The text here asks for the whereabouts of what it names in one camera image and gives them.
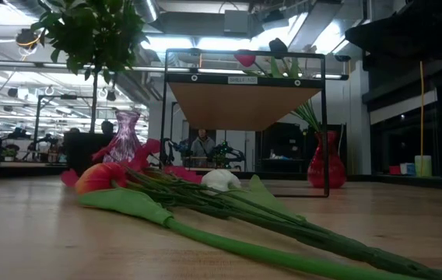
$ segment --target green stem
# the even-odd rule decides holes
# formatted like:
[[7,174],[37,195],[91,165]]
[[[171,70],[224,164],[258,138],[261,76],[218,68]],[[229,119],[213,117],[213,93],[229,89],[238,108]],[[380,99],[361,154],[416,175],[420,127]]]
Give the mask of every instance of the green stem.
[[336,264],[330,261],[315,260],[301,257],[267,247],[261,247],[250,243],[232,240],[217,236],[198,229],[183,225],[175,219],[165,221],[167,227],[174,232],[193,240],[202,242],[243,257],[249,257],[256,261],[279,265],[298,271],[320,275],[339,280],[409,280],[414,279],[403,275],[395,275],[384,271],[370,270],[366,268],[354,268],[344,264]]

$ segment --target label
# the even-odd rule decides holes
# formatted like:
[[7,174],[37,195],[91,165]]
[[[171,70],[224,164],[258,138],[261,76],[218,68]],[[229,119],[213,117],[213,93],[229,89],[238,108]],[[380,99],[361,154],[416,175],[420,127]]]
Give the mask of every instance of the label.
[[229,84],[238,84],[238,85],[257,85],[258,84],[258,77],[243,77],[243,76],[237,76],[237,77],[228,77],[228,83]]

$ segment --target table surface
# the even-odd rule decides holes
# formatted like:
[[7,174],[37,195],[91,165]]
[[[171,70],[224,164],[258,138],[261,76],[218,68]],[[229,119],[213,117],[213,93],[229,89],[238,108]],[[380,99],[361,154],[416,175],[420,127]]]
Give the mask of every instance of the table surface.
[[[267,181],[287,192],[306,183]],[[347,183],[330,198],[280,198],[309,221],[442,268],[442,191]],[[199,229],[267,247],[365,265],[238,220],[175,209]],[[0,279],[319,279],[211,248],[150,222],[82,208],[56,177],[0,180]]]

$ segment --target wooden shelf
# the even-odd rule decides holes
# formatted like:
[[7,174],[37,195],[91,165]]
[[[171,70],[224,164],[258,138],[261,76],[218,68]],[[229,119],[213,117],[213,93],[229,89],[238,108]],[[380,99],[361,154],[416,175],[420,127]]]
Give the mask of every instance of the wooden shelf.
[[167,81],[193,128],[238,131],[265,130],[322,88],[320,80],[306,79],[230,83],[234,76],[172,73]]

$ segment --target pink glass vase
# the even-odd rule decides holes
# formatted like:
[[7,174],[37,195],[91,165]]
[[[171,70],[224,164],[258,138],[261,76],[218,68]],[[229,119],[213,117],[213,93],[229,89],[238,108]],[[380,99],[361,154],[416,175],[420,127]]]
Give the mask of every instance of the pink glass vase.
[[129,162],[135,157],[136,149],[141,146],[135,132],[140,114],[130,110],[117,110],[115,115],[119,129],[108,145],[110,151],[103,158],[104,163]]
[[[321,133],[316,132],[314,136],[318,140],[316,152],[307,168],[307,180],[311,182],[313,187],[324,187],[324,159],[323,159],[323,143]],[[330,188],[340,188],[346,182],[346,168],[339,158],[335,141],[337,140],[337,132],[329,131],[328,134],[328,177]]]

